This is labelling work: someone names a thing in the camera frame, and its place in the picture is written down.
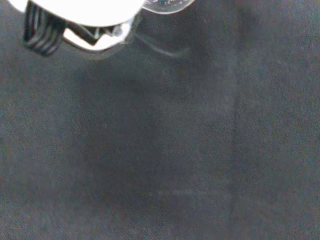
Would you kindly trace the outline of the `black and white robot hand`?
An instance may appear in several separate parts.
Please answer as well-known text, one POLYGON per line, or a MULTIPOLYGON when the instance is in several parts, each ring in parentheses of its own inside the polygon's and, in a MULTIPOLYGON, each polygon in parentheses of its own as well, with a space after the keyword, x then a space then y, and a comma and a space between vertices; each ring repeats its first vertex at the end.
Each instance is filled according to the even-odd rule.
POLYGON ((144 0, 10 0, 24 15, 26 49, 51 56, 62 44, 107 58, 133 38, 144 0))

